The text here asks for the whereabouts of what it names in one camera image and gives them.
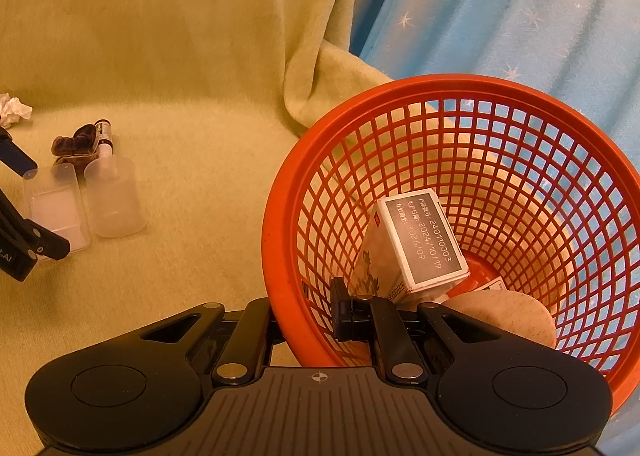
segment medicine box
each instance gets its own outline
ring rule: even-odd
[[[423,189],[375,203],[350,291],[394,303],[419,292],[424,301],[432,301],[468,273],[438,195]]]

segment orange plastic basket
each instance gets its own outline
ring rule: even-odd
[[[366,91],[315,124],[271,189],[262,264],[303,366],[366,364],[331,336],[329,282],[350,282],[383,195],[438,192],[471,276],[500,274],[552,312],[558,349],[607,378],[620,407],[640,380],[640,178],[587,119],[543,93],[478,75]]]

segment small label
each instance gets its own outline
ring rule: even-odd
[[[436,203],[428,194],[385,203],[415,284],[462,269],[448,224],[442,222]]]
[[[501,276],[498,276],[495,279],[492,279],[491,281],[489,281],[488,283],[485,283],[484,285],[481,285],[480,287],[476,288],[474,292],[477,292],[478,290],[506,290],[506,289],[507,289],[507,286],[504,284],[504,280],[502,279]]]

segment small bottle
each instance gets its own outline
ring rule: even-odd
[[[91,229],[106,238],[133,234],[146,224],[135,167],[131,160],[113,155],[111,123],[102,119],[95,126],[98,158],[84,170]]]

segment blue fabric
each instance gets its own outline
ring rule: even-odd
[[[392,78],[469,72],[559,98],[640,168],[640,0],[356,0],[351,51]],[[640,454],[640,390],[599,447]]]

